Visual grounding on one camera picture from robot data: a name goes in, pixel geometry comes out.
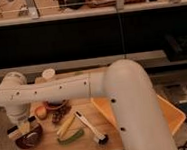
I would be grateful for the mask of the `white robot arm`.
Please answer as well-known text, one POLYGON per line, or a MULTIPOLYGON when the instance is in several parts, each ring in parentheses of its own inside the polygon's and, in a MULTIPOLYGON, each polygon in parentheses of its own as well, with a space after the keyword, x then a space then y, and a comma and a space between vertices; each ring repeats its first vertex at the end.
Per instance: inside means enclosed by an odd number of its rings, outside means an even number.
POLYGON ((31 102, 107 97, 125 150, 177 150, 152 82, 135 61, 121 59, 103 72, 74 75, 36 85, 9 72, 0 84, 0 106, 12 123, 26 119, 31 102))

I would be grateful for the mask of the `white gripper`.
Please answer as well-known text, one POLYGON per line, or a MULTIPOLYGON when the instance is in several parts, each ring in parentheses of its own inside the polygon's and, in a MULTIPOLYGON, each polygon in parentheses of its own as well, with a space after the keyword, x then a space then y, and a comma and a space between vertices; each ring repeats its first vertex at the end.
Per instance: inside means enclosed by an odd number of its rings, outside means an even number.
POLYGON ((29 111, 19 112, 17 113, 9 113, 8 119, 16 124, 19 125, 19 131, 21 133, 29 133, 30 132, 30 122, 28 121, 28 118, 30 116, 29 111))

